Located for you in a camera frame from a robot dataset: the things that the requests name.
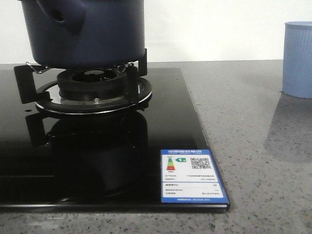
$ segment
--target energy label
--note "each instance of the energy label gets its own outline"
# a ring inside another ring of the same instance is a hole
[[[209,150],[161,150],[161,201],[227,203]]]

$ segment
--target screw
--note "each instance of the screw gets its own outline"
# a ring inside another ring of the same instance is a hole
[[[95,104],[99,104],[99,98],[93,99],[93,102],[94,102]]]

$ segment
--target gas burner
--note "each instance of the gas burner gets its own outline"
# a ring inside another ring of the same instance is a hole
[[[39,111],[61,115],[103,114],[127,108],[143,109],[152,96],[152,86],[140,77],[147,74],[145,55],[138,61],[111,68],[65,70],[57,81],[36,90],[33,72],[49,70],[40,65],[14,67],[23,104],[35,102]]]
[[[144,78],[138,79],[138,104],[125,99],[124,94],[112,98],[94,98],[93,100],[73,100],[60,95],[60,88],[56,82],[51,82],[38,89],[38,92],[50,93],[50,99],[36,101],[36,107],[41,111],[48,111],[62,115],[104,114],[126,108],[146,108],[152,96],[152,86]]]

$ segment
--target light blue plastic cup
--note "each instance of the light blue plastic cup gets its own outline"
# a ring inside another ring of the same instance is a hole
[[[285,23],[283,92],[312,98],[312,21]]]

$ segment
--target granite countertop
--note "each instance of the granite countertop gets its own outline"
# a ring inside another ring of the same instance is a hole
[[[149,67],[181,68],[225,181],[230,210],[1,213],[0,233],[312,233],[312,99],[281,93],[282,61]]]

